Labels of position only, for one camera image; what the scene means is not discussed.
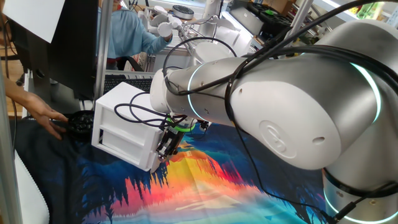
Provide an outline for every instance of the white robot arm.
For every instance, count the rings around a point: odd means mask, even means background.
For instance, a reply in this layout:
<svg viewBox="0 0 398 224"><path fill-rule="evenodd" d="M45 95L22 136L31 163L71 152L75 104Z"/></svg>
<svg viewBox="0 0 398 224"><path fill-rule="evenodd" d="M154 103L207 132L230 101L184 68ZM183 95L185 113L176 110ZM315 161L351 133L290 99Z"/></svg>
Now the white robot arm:
<svg viewBox="0 0 398 224"><path fill-rule="evenodd" d="M169 37L172 30L182 24L181 20L168 14L167 11L160 7L147 7L145 11L138 12L138 17L142 20L145 28L152 34L159 34L161 37Z"/></svg>
<svg viewBox="0 0 398 224"><path fill-rule="evenodd" d="M347 22L317 45L357 52L398 72L398 30L382 22ZM201 91L213 96L175 92L225 80L243 61L226 58L167 70L166 76L158 71L150 90L153 109L234 126L223 99L229 83ZM284 161L303 169L325 167L327 210L335 215L383 184L398 181L394 88L350 61L303 54L266 60L244 73L233 83L229 105L239 127ZM397 201L396 189L382 190L361 200L340 223L397 223Z"/></svg>
<svg viewBox="0 0 398 224"><path fill-rule="evenodd" d="M354 35L349 30L362 26L374 33L398 32L372 23L347 23L319 44L342 46ZM393 38L385 46L397 43ZM346 45L350 50L368 51L368 45L353 44ZM368 53L372 57L379 54ZM167 77L180 90L192 90L230 75L243 61L226 58L168 71ZM224 96L225 88L222 84L203 92ZM334 163L381 112L380 92L365 69L314 54L267 60L244 74L233 89L231 106L239 126L281 159L303 169L320 169ZM233 126L224 100L196 94L176 96L165 86L162 71L155 75L150 93L152 107L157 111Z"/></svg>

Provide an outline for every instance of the keyboard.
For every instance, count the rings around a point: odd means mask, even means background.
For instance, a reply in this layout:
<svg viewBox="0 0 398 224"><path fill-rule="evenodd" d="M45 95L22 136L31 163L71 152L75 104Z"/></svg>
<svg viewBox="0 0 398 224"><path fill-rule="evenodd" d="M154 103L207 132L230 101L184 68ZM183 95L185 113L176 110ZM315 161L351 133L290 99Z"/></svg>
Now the keyboard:
<svg viewBox="0 0 398 224"><path fill-rule="evenodd" d="M130 84L142 91L149 92L150 84L152 83L151 78L133 78L128 79L124 75L106 75L104 84L104 94L111 91L121 82Z"/></svg>

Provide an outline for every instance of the colorful tablecloth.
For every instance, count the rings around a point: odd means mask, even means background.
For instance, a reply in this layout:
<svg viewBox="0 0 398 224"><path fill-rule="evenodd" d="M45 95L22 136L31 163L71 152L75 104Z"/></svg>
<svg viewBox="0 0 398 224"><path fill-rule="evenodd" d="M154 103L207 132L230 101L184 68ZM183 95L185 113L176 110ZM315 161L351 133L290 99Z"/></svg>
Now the colorful tablecloth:
<svg viewBox="0 0 398 224"><path fill-rule="evenodd" d="M324 223L311 208L259 190L230 127L186 134L179 153L153 174L67 136L57 141L34 121L21 122L17 136L17 151L45 197L51 223ZM244 140L267 191L325 209L320 170L292 167L254 138Z"/></svg>

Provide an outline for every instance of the human hand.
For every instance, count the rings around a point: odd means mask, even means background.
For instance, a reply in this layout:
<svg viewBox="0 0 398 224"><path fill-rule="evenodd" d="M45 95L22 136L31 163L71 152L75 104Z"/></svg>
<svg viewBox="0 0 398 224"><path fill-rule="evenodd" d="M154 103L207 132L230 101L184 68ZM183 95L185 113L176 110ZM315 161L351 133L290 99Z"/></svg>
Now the human hand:
<svg viewBox="0 0 398 224"><path fill-rule="evenodd" d="M46 104L44 100L33 93L29 93L26 103L23 106L50 134L55 136L58 140L62 140L60 133L65 133L67 130L57 126L51 122L50 119L68 122L68 118L51 109L51 107Z"/></svg>
<svg viewBox="0 0 398 224"><path fill-rule="evenodd" d="M167 43L169 43L170 40L172 39L172 37L173 37L173 33L172 33L170 36L168 36L168 37L164 37L164 40L165 40Z"/></svg>

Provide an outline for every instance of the person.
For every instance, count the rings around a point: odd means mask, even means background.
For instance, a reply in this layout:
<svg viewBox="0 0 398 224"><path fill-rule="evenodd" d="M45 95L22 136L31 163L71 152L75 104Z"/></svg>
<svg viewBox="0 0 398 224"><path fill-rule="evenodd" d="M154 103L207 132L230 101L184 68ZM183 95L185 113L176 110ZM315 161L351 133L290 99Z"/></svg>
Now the person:
<svg viewBox="0 0 398 224"><path fill-rule="evenodd" d="M65 133L65 128L57 126L50 119L68 122L68 118L51 109L40 97L25 91L5 76L3 76L3 80L6 96L22 105L50 134L62 140L60 133Z"/></svg>
<svg viewBox="0 0 398 224"><path fill-rule="evenodd" d="M135 12L120 9L121 0L113 0L111 35L109 38L108 60L106 69L117 70L120 57L129 57L141 52L156 54L171 42L172 35L156 37L146 32L144 25ZM97 35L100 31L101 8L99 0Z"/></svg>

